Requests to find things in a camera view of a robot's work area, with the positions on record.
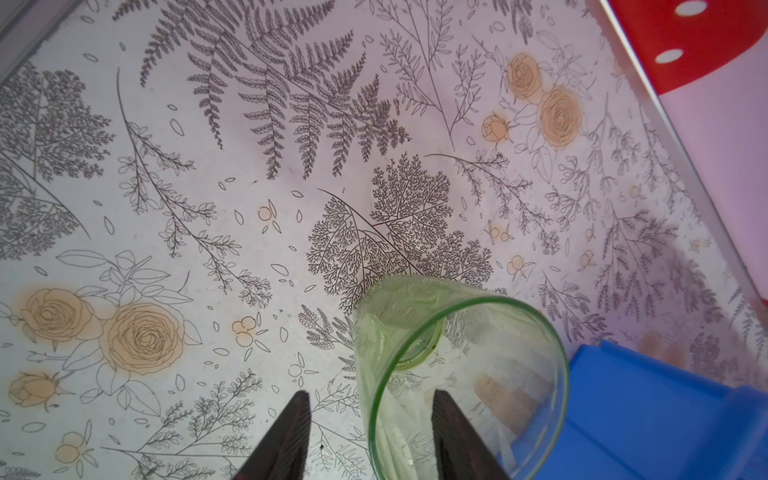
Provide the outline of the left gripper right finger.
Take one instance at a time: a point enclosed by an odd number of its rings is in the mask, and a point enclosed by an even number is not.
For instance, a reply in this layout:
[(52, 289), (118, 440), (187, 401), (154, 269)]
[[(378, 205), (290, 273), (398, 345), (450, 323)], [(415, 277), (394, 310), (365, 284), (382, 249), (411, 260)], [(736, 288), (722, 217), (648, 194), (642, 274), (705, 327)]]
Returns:
[(440, 480), (509, 479), (447, 391), (435, 391), (431, 422)]

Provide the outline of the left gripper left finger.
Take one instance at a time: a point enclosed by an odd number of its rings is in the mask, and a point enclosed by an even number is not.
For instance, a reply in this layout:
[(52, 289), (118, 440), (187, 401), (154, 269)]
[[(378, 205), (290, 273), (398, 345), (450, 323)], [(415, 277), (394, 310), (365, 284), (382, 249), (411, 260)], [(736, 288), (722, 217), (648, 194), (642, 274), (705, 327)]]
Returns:
[(297, 391), (232, 479), (302, 479), (311, 425), (310, 396)]

